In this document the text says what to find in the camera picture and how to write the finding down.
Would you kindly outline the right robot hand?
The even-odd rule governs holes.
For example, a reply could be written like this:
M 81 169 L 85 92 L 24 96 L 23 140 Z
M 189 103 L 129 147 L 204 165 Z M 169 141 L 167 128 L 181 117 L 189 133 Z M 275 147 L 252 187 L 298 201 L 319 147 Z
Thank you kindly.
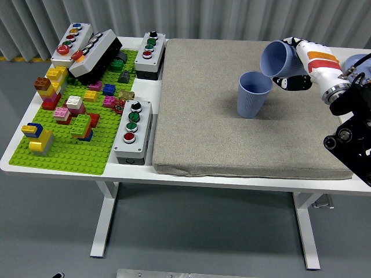
M 321 93 L 326 93 L 351 86 L 348 80 L 340 78 L 343 73 L 340 62 L 329 47 L 296 37 L 285 38 L 282 42 L 294 47 L 305 70 L 303 75 L 274 77 L 272 81 L 282 89 L 308 90 L 314 83 L 319 86 Z

